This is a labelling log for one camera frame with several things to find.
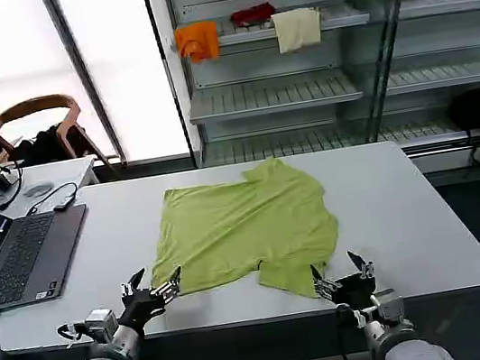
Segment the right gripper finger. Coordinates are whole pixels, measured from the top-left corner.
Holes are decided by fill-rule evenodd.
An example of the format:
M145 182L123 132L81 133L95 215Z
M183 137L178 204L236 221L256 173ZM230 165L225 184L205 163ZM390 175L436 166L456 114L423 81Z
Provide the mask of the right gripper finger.
M310 266L310 269L311 274L313 275L313 287L315 292L323 299L334 299L335 292L337 291L336 284L322 277L319 270L315 268L313 264Z
M349 256L357 270L361 273L360 277L362 280L374 278L374 265L372 261L366 261L366 259L361 257L359 254L354 254L351 251L347 251L346 254Z

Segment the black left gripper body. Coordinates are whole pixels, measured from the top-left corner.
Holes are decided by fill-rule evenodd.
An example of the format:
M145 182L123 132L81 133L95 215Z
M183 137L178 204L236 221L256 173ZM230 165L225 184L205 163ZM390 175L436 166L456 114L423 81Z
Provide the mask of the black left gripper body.
M118 324L134 331L143 331L152 318L164 314L166 310L164 299L151 292L152 290L149 289L139 289L132 295L124 296L122 302L125 309L118 319Z

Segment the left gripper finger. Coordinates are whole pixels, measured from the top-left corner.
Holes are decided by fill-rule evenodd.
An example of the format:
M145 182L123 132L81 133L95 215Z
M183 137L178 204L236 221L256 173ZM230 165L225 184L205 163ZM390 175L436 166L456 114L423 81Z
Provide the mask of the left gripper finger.
M150 297L155 301L169 302L180 294L181 268L178 266L171 277L159 287L150 291Z
M132 296L139 287L140 281L143 279L145 270L141 269L137 273L134 273L127 283L121 284L121 291L123 297Z

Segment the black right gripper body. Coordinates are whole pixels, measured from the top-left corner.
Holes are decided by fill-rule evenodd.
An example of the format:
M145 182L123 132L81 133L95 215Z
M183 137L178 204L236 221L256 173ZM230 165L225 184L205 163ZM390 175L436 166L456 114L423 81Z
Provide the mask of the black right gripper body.
M361 273L351 274L335 280L337 289L332 294L336 305L346 304L352 309L371 307L370 296L375 292L373 277L363 277Z

